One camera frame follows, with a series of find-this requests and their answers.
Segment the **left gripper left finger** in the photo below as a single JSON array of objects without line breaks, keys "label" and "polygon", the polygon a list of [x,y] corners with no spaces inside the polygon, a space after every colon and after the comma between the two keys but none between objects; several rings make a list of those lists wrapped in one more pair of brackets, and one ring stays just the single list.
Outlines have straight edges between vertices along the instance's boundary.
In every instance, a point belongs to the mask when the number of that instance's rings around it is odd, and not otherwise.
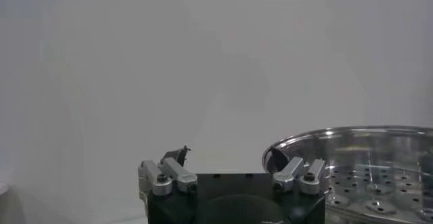
[{"label": "left gripper left finger", "polygon": [[150,194],[168,196],[175,189],[193,194],[198,188],[198,176],[183,166],[191,149],[186,145],[167,152],[159,162],[143,160],[138,166],[139,199],[146,202]]}]

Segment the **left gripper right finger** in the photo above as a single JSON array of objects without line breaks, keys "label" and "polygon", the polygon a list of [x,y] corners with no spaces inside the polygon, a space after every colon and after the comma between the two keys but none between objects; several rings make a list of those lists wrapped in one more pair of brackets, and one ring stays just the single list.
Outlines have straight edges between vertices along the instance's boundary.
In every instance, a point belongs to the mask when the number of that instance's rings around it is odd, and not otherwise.
[{"label": "left gripper right finger", "polygon": [[273,181],[273,189],[276,192],[291,192],[295,186],[299,191],[307,195],[325,194],[327,192],[326,163],[323,159],[314,159],[306,165],[304,158],[294,156],[289,158],[277,148],[269,149],[271,157],[269,165],[275,167],[269,169]]}]

